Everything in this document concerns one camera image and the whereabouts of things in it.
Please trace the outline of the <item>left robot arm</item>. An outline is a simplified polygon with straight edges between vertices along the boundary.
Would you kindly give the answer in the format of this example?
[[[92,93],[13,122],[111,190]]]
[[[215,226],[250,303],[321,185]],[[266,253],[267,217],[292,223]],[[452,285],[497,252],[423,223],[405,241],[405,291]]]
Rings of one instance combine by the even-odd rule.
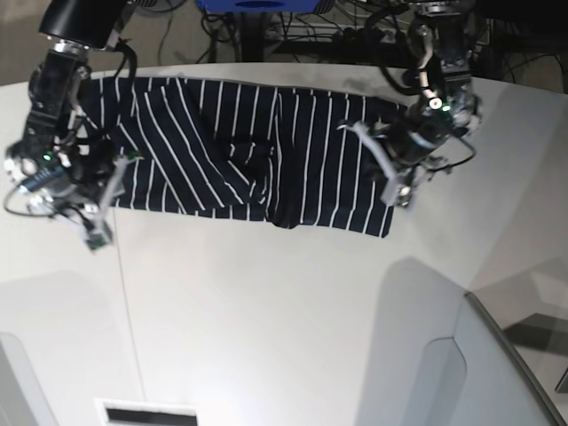
[[[481,122],[470,69],[469,13],[473,1],[404,1],[414,14],[406,32],[415,58],[408,87],[416,101],[378,138],[398,170],[425,164],[445,142],[468,144]]]

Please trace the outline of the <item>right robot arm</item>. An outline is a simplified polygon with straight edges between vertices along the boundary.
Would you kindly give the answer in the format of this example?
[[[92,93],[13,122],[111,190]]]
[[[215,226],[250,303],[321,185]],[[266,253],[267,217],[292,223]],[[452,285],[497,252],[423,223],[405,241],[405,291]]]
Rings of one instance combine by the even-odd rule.
[[[56,43],[30,77],[23,134],[5,152],[4,168],[14,183],[4,198],[6,212],[105,215],[132,159],[111,142],[112,123],[88,137],[78,135],[91,82],[88,54],[120,52],[129,65],[127,81],[133,82],[138,58],[120,34],[137,6],[136,1],[50,2],[39,31]]]

